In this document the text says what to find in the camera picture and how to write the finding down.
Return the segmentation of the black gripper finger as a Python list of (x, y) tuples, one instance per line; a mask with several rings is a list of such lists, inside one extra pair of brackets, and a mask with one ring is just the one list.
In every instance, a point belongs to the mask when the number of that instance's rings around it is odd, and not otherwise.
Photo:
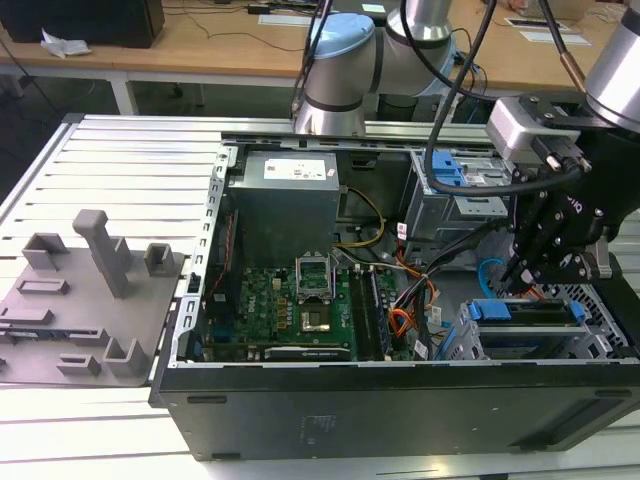
[(606, 240), (569, 249), (563, 249), (553, 241), (531, 241), (517, 251), (517, 258), (517, 293), (524, 293), (534, 285), (589, 284), (612, 278)]
[(537, 189), (510, 197), (509, 259), (501, 274), (506, 291), (526, 291), (535, 284), (565, 283), (567, 269), (555, 240), (563, 227), (565, 214), (558, 202), (560, 185), (551, 184), (564, 175), (548, 167), (538, 171), (515, 169), (511, 184)]

